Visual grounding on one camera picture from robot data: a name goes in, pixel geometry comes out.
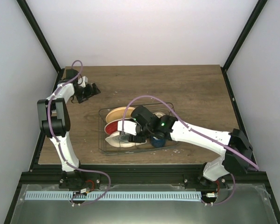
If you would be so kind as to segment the small cream ceramic bowl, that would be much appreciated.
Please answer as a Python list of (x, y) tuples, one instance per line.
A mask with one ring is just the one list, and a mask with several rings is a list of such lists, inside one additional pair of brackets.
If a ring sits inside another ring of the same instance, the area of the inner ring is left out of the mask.
[(166, 115), (163, 112), (154, 112), (154, 115), (156, 115), (158, 118), (161, 118), (162, 116)]

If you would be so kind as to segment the black frame post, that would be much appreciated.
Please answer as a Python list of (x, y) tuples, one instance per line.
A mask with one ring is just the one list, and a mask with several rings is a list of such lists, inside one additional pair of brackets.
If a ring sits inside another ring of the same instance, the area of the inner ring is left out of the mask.
[(255, 22), (257, 21), (258, 17), (260, 16), (262, 10), (264, 9), (268, 0), (258, 0), (255, 7), (253, 8), (247, 22), (245, 23), (238, 39), (236, 40), (229, 56), (227, 57), (224, 65), (223, 70), (227, 71), (230, 66), (232, 65), (236, 55), (238, 54), (239, 50), (241, 49), (242, 45), (244, 44), (246, 38), (248, 37), (251, 29), (253, 28)]
[(20, 9), (22, 10), (25, 18), (27, 19), (28, 23), (30, 24), (34, 34), (36, 35), (39, 43), (41, 44), (43, 50), (45, 51), (48, 59), (50, 60), (52, 66), (54, 67), (55, 71), (59, 73), (61, 71), (61, 67), (49, 45), (47, 42), (45, 35), (43, 34), (33, 12), (31, 11), (28, 3), (26, 0), (16, 0)]

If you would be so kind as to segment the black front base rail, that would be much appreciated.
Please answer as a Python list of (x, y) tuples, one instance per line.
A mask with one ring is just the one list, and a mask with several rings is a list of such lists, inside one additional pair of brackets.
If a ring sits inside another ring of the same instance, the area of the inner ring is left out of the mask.
[(240, 184), (264, 184), (269, 180), (266, 172), (248, 171), (244, 176), (224, 175), (215, 181), (202, 177), (201, 165), (86, 165), (104, 174), (74, 171), (66, 174), (59, 165), (41, 165), (31, 171), (23, 172), (20, 184), (60, 184), (66, 189), (80, 189), (86, 184), (95, 188), (111, 184), (112, 186), (168, 184), (181, 185), (187, 189), (214, 189), (233, 181)]

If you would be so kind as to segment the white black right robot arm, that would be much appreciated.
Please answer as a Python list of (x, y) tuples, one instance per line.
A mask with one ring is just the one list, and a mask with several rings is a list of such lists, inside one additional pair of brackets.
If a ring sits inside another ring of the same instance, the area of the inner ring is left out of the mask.
[(142, 105), (133, 110), (131, 117), (131, 121), (118, 125), (120, 131), (130, 135), (130, 142), (142, 143), (148, 138), (185, 142), (218, 154), (218, 158), (204, 165), (198, 176), (203, 188), (209, 188), (227, 174), (246, 175), (252, 165), (252, 146), (239, 129), (232, 132), (210, 130), (186, 123), (174, 115), (158, 117)]

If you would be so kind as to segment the black left frame post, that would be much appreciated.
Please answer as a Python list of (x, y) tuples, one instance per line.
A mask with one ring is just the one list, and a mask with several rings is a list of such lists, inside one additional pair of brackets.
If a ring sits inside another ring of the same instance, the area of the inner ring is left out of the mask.
[(34, 34), (36, 35), (39, 43), (41, 44), (43, 50), (45, 51), (48, 59), (50, 60), (52, 66), (54, 67), (55, 71), (59, 73), (61, 71), (61, 67), (49, 45), (47, 42), (45, 35), (43, 34), (33, 12), (31, 11), (28, 3), (26, 0), (16, 0), (20, 9), (22, 10), (25, 18), (27, 19), (28, 23), (30, 24)]

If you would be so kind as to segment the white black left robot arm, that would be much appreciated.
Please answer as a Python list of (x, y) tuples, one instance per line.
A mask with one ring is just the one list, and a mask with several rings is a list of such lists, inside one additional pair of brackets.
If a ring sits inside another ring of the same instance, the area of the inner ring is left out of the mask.
[(58, 82), (56, 90), (37, 102), (40, 130), (55, 146), (63, 172), (74, 172), (80, 165), (70, 141), (71, 123), (66, 103), (76, 98), (80, 104), (100, 93), (95, 83), (88, 83), (87, 77), (71, 68), (65, 71), (65, 78)]

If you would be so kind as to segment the clear acrylic front panel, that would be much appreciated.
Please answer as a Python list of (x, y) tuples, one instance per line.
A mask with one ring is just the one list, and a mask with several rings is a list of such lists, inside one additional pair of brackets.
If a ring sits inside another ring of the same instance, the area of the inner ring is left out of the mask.
[[(12, 224), (275, 224), (270, 195), (261, 185), (238, 184), (219, 192), (219, 205), (201, 201), (25, 200), (28, 191), (66, 191), (56, 185), (21, 188)], [(118, 185), (110, 191), (191, 191), (170, 185)]]

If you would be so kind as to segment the black right frame post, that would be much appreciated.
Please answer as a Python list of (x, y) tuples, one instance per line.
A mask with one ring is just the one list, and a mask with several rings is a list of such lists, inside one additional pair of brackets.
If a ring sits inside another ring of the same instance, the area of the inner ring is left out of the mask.
[(247, 22), (245, 23), (238, 39), (236, 40), (229, 56), (227, 57), (224, 65), (223, 70), (227, 71), (230, 66), (232, 65), (236, 55), (238, 54), (239, 50), (241, 49), (242, 45), (244, 44), (246, 38), (248, 37), (251, 29), (253, 28), (255, 22), (257, 21), (258, 17), (260, 16), (262, 10), (264, 9), (268, 0), (258, 0), (255, 7), (253, 8)]

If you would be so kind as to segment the red plate teal flower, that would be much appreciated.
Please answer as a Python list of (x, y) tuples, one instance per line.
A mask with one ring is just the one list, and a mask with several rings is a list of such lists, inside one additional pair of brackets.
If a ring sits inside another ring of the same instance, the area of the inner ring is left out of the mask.
[(118, 130), (118, 122), (120, 121), (120, 119), (118, 120), (114, 120), (108, 124), (105, 125), (104, 127), (104, 131), (106, 134), (111, 135), (114, 132), (116, 132)]

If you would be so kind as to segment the yellow ceramic plate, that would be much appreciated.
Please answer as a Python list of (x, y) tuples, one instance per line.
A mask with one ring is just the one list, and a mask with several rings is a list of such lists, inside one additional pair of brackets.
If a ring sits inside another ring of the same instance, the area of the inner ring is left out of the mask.
[[(135, 107), (131, 107), (131, 106), (128, 107), (125, 118), (131, 118), (131, 113), (133, 112), (134, 109), (135, 109)], [(115, 120), (122, 119), (125, 110), (126, 110), (126, 106), (118, 107), (118, 108), (115, 108), (115, 109), (111, 110), (106, 115), (105, 121), (107, 123), (110, 123), (110, 122), (113, 122)]]

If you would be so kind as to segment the light blue slotted strip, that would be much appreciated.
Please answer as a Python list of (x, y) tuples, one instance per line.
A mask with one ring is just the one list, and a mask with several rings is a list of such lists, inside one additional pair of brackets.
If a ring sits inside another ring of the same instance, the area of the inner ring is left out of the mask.
[[(72, 191), (28, 191), (25, 200), (93, 201), (102, 195), (92, 192), (83, 196), (73, 196)], [(201, 192), (193, 191), (110, 191), (104, 195), (103, 201), (194, 201), (201, 200)]]

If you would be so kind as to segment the dark blue ceramic mug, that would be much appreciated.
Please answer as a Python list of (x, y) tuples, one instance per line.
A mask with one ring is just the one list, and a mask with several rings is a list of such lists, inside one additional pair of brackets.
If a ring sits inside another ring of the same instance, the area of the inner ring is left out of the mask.
[(150, 143), (155, 148), (162, 148), (166, 145), (165, 139), (157, 139), (155, 137), (150, 137)]

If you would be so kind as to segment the white bowl green red rim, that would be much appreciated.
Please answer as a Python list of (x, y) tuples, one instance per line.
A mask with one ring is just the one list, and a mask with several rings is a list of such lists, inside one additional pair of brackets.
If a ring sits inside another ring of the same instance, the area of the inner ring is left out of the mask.
[(122, 136), (120, 135), (119, 132), (114, 132), (110, 136), (106, 137), (105, 141), (113, 147), (123, 147), (123, 148), (139, 146), (147, 143), (147, 141), (143, 143), (129, 142), (128, 136), (129, 136), (128, 134)]

